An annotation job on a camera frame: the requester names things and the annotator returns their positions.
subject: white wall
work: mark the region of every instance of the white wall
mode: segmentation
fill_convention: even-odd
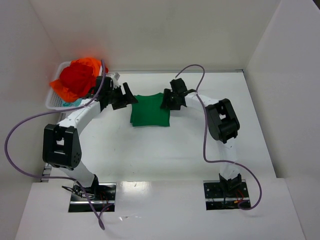
[[[282,0],[245,77],[279,177],[308,240],[320,235],[320,10]]]
[[[112,70],[243,69],[279,0],[30,0],[63,60]]]
[[[49,79],[60,57],[26,0],[0,1],[0,30],[0,239],[12,240],[34,180],[11,167],[4,141],[20,120],[45,111]],[[43,128],[55,118],[35,119],[12,137],[9,150],[22,169],[41,174]]]

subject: green cloth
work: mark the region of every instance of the green cloth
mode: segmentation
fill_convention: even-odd
[[[133,127],[170,126],[170,109],[160,108],[164,94],[136,95],[138,103],[132,104],[130,123]]]

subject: red fabric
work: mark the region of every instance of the red fabric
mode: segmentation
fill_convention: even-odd
[[[95,58],[86,57],[72,61],[63,69],[59,79],[52,81],[50,86],[67,103],[72,103],[84,97],[96,86],[101,62]]]

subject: white table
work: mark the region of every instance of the white table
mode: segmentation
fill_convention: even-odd
[[[170,88],[171,73],[122,74],[133,94],[153,95]],[[201,74],[181,77],[195,88]],[[242,73],[208,73],[199,91],[231,100],[240,122],[239,162],[259,178],[263,196],[251,211],[206,211],[204,180],[217,180],[219,165],[204,162],[204,116],[194,109],[172,111],[170,127],[133,128],[131,107],[110,106],[80,136],[82,160],[101,182],[117,182],[115,212],[103,214],[106,231],[92,212],[68,213],[66,180],[34,183],[21,219],[17,240],[130,239],[303,240],[284,179],[276,178]],[[218,159],[216,142],[208,138],[208,158]],[[252,203],[258,186],[244,170]],[[52,175],[64,175],[53,169]]]

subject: white plastic basket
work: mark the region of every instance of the white plastic basket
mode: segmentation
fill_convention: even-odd
[[[61,63],[58,67],[58,70],[56,71],[54,78],[51,80],[53,82],[54,80],[57,80],[62,72],[63,69],[66,67],[70,66],[71,61],[65,61]],[[48,95],[46,96],[46,101],[45,101],[45,107],[47,109],[51,110],[62,110],[62,109],[69,109],[71,107],[63,106],[62,105],[62,99],[61,97],[56,94],[56,92],[50,87],[50,90],[48,92]]]

